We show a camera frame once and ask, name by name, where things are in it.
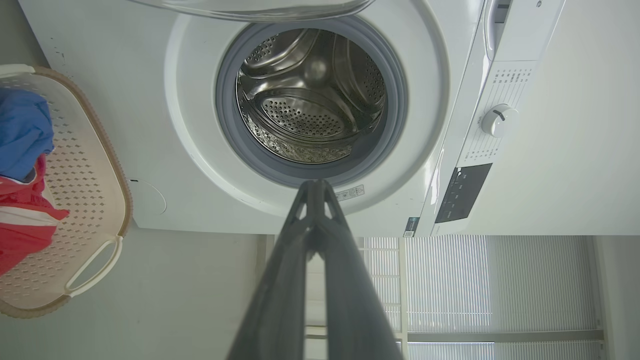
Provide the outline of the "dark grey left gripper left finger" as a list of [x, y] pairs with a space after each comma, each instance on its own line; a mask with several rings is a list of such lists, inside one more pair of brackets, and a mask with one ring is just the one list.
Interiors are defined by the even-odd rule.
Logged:
[[302, 360], [307, 262], [317, 251], [315, 180], [303, 183], [240, 324], [229, 360]]

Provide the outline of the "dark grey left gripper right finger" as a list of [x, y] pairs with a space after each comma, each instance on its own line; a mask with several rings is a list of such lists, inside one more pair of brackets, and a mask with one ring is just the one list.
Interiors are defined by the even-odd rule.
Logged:
[[370, 274], [326, 180], [315, 182], [315, 250], [324, 261], [327, 357], [401, 360]]

